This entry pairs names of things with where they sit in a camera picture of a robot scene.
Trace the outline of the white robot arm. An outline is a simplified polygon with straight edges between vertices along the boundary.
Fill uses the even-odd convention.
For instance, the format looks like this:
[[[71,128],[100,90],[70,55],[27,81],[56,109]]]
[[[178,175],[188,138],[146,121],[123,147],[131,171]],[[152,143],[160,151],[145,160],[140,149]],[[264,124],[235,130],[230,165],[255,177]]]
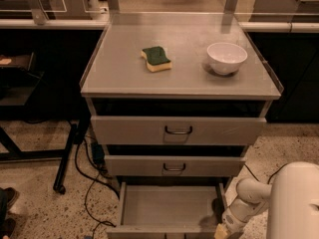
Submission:
[[[319,165],[297,161],[278,170],[273,183],[240,179],[214,239],[230,239],[268,210],[266,239],[319,239]]]

